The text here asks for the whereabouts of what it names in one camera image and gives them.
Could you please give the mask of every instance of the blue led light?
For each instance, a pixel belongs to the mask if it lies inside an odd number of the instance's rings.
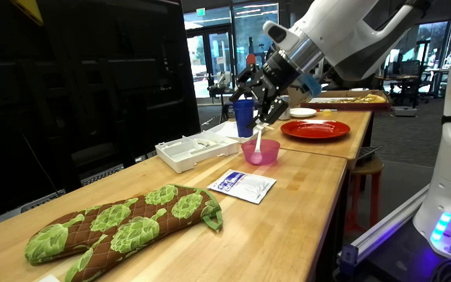
[[[442,213],[442,216],[440,217],[440,221],[449,223],[450,220],[451,220],[451,213],[449,213],[449,212]]]
[[[439,241],[441,238],[442,238],[442,235],[440,233],[433,233],[433,235],[431,235],[432,241]]]
[[[445,229],[446,229],[446,225],[443,225],[440,222],[436,225],[436,230],[439,231],[439,232],[444,232]]]

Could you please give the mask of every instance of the wooden stool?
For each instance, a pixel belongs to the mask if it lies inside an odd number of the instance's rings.
[[[379,219],[379,190],[381,189],[381,173],[384,164],[376,155],[372,159],[361,166],[356,166],[351,170],[351,181],[354,181],[352,192],[351,211],[347,214],[347,223],[345,230],[352,229],[365,232],[367,229],[361,227],[356,222],[358,215],[359,188],[362,176],[372,175],[372,193],[370,199],[370,227],[374,226]]]

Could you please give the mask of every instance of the blue cup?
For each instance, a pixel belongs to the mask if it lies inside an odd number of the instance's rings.
[[[239,137],[250,137],[254,134],[252,128],[248,128],[254,120],[254,100],[238,100],[233,102],[234,115],[238,125]]]

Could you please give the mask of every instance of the blue label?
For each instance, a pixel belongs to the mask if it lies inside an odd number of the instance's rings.
[[[218,184],[217,188],[223,191],[229,191],[243,176],[245,176],[244,173],[232,172]]]

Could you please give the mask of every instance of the brown oven mitt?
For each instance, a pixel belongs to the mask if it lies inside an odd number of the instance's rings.
[[[143,247],[201,220],[215,231],[222,226],[215,197],[205,190],[168,184],[52,221],[29,240],[25,258],[37,264],[86,251],[65,281],[90,282]]]

